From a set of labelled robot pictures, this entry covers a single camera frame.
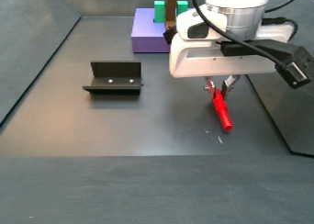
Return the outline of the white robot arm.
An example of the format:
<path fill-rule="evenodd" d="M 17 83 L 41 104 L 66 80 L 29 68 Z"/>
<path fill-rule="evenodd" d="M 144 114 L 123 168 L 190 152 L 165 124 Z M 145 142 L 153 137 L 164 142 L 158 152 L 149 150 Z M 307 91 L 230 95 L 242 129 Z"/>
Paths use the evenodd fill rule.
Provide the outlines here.
<path fill-rule="evenodd" d="M 262 23 L 269 0 L 205 0 L 177 17 L 172 40 L 170 72 L 173 77 L 202 77 L 205 89 L 217 92 L 213 78 L 225 75 L 222 92 L 229 93 L 244 74 L 272 73 L 276 64 L 258 54 L 226 52 L 232 38 L 250 44 L 269 41 L 284 45 L 295 28 L 290 24 Z"/>

